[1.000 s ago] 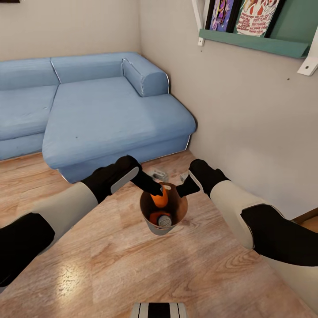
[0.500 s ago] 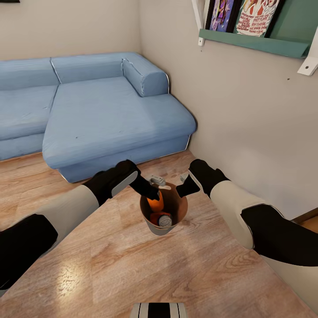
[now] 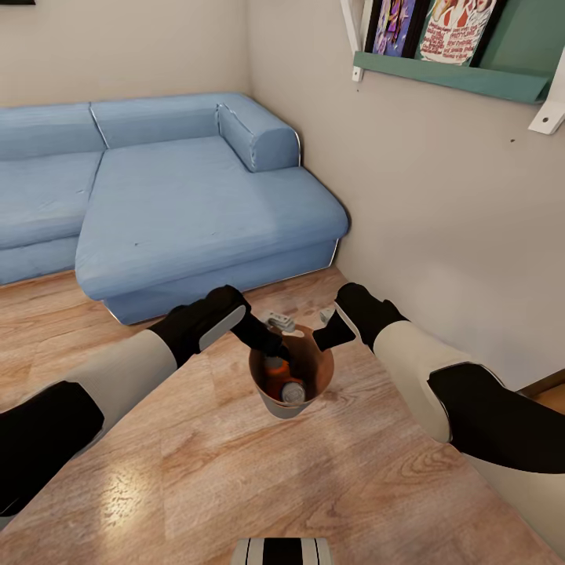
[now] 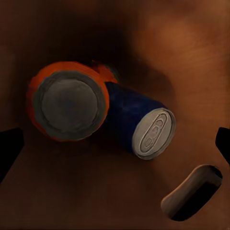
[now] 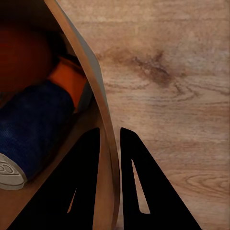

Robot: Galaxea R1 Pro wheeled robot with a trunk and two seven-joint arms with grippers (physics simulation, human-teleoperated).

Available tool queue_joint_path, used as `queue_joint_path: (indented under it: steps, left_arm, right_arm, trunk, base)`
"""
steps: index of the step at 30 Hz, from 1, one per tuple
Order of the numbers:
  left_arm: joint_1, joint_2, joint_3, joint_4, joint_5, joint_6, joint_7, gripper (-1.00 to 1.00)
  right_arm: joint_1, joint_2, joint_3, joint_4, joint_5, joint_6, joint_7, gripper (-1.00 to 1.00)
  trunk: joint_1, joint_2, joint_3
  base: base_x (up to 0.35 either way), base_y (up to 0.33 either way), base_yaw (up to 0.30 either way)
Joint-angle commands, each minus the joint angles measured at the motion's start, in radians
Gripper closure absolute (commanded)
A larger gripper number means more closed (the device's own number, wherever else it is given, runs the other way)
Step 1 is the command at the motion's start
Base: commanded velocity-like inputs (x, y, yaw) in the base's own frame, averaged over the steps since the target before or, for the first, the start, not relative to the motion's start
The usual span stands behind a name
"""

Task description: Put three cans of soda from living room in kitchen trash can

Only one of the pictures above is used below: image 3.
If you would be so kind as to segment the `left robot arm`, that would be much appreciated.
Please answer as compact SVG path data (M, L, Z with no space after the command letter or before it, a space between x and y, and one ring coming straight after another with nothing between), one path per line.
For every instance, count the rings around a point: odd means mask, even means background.
M239 290L217 287L22 397L0 414L0 532L66 463L99 443L193 354L229 330L251 349L291 363L271 327L295 332L289 316L267 310L258 318Z

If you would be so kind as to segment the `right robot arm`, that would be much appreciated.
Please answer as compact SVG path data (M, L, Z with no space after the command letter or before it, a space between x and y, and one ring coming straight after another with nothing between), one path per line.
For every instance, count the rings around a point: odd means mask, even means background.
M452 444L565 561L565 415L510 391L363 285L342 287L320 312L319 350L356 337L368 344L422 429Z

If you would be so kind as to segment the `trash can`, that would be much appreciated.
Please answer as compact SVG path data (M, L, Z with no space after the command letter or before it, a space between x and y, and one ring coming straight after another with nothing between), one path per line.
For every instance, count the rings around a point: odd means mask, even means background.
M334 376L334 355L331 348L326 348L322 352L312 336L314 330L301 324L294 324L295 330L302 331L304 337L284 335L283 331L276 327L271 327L270 331L282 338L282 343L293 358L290 378L302 379L306 383L308 397L304 403L281 403L267 395L268 377L264 368L264 354L256 349L251 349L249 354L250 374L262 399L269 411L282 419L296 417L318 399L327 390Z

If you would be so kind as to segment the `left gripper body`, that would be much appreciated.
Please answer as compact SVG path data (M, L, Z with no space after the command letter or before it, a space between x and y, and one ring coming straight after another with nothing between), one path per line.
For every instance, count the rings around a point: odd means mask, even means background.
M275 356L276 350L280 347L279 344L283 342L278 334L271 332L259 319L257 319L254 331L249 336L240 338L240 340L249 345L251 349L263 352L264 355L269 357Z

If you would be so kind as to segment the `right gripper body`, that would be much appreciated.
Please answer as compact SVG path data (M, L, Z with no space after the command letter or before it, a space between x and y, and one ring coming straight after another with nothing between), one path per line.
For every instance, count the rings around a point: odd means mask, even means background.
M312 336L314 336L315 342L322 352L324 352L326 348L353 341L357 337L351 331L345 333L344 331L339 331L337 328L334 328L331 320L325 328L314 330Z

